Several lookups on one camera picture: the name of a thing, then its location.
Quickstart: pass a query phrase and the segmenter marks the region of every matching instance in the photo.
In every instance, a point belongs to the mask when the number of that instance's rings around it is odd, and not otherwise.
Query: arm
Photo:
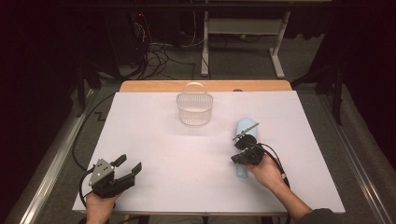
[[[113,206],[120,194],[114,198],[102,199],[94,193],[87,195],[87,224],[105,224],[110,218]]]
[[[305,215],[312,212],[312,209],[288,188],[276,164],[268,155],[262,157],[262,162],[259,165],[247,165],[246,167],[263,186],[274,193],[295,222],[299,222]]]

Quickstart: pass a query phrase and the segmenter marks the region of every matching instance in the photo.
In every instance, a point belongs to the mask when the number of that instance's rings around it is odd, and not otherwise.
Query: wooden table edge
[[[287,80],[194,80],[207,91],[292,91]],[[191,80],[129,80],[121,84],[120,92],[183,91]]]

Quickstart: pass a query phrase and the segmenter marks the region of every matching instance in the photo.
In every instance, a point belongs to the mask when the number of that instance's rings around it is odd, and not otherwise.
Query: sleeve
[[[298,224],[341,224],[338,216],[328,208],[315,209],[312,213],[306,214]]]

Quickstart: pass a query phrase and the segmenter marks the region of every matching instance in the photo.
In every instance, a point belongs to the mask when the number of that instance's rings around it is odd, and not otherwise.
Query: light blue object
[[[253,125],[256,124],[256,121],[253,119],[248,119],[248,118],[243,118],[238,121],[238,126],[236,127],[236,135],[240,134],[242,131],[252,127]],[[252,128],[251,130],[247,131],[246,134],[250,134],[257,138],[257,126]],[[236,167],[236,175],[239,178],[247,178],[248,177],[248,171],[245,168],[244,165],[242,164],[237,164]]]

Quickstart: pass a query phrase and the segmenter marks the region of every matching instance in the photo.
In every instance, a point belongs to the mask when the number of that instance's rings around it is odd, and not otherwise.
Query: human hand
[[[262,156],[262,161],[260,162],[260,164],[248,164],[246,165],[246,168],[254,174],[260,184],[262,184],[271,191],[274,188],[285,185],[279,169],[277,168],[271,157],[267,154],[264,154]]]
[[[104,224],[110,218],[113,206],[121,194],[102,199],[94,193],[87,195],[87,224]]]

